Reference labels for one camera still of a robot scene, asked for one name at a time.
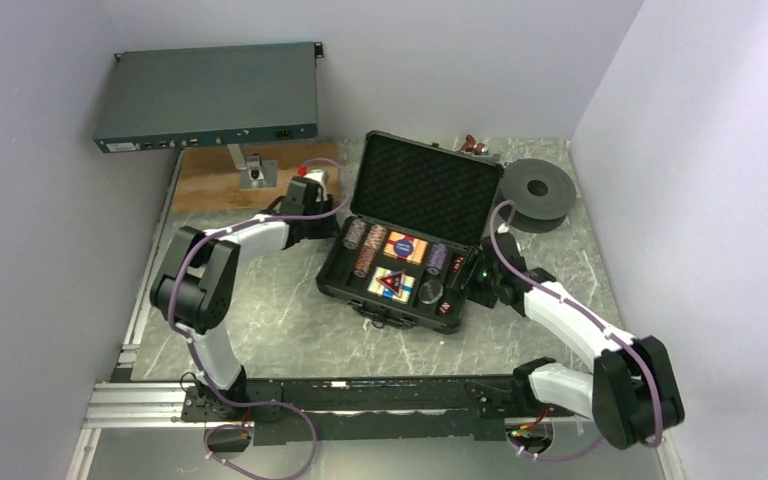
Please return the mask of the brown poker chip stack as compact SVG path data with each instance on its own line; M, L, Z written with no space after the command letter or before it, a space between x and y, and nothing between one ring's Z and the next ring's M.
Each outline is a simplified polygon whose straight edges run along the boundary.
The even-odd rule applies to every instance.
M366 278L372 268L379 248L374 245L364 245L355 260L353 273L357 278Z

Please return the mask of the red black triangle button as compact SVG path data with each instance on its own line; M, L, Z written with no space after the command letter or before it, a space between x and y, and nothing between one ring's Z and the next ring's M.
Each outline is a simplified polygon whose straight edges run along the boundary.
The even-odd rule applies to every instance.
M378 277L378 283L385 291L390 292L394 297L398 297L403 290L404 277L404 270L382 271L382 274Z

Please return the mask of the black poker set case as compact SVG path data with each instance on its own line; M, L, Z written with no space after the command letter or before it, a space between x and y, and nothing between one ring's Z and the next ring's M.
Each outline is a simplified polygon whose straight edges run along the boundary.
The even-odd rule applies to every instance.
M316 277L319 291L347 303L379 325L401 329L423 327L440 334L456 332L467 301L466 285L502 176L502 166L493 160L381 131L368 133L349 206L351 215ZM366 231L359 247L348 250L342 240L355 218L366 223ZM414 265L385 256L386 238L368 276L357 278L353 266L372 225L386 227L387 237L391 231L397 231L428 241L423 263ZM448 248L446 264L439 276L425 269L434 243ZM453 273L456 255L463 257L463 263L460 270ZM407 304L367 291L377 267L405 270L415 277ZM421 284L430 279L440 280L445 292L435 305L424 305L418 300L418 291ZM451 304L447 315L437 313L441 302Z

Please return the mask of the clear round dealer disc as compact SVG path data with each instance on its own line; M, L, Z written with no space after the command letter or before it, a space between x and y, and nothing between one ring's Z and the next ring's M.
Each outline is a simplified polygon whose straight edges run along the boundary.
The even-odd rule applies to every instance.
M444 295L445 287L438 279L423 282L418 291L418 300L424 305L435 305Z

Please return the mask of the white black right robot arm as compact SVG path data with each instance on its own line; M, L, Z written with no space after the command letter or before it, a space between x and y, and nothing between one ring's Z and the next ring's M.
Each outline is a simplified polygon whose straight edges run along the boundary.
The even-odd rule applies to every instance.
M494 233L483 240L471 284L544 327L588 369L569 369L549 357L516 367L510 398L520 413L560 407L593 421L601 437L619 450L657 445L665 430L684 421L665 345L654 336L639 338L611 325L548 271L528 269L511 234Z

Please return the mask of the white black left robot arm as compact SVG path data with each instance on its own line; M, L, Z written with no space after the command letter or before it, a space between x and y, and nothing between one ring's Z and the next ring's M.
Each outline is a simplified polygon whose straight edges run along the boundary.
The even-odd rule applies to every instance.
M225 324L237 269L300 241L335 236L338 206L326 186L321 169L295 176L285 195L249 220L214 230L180 228L163 258L150 303L184 338L198 385L210 391L208 407L221 419L239 417L249 399Z

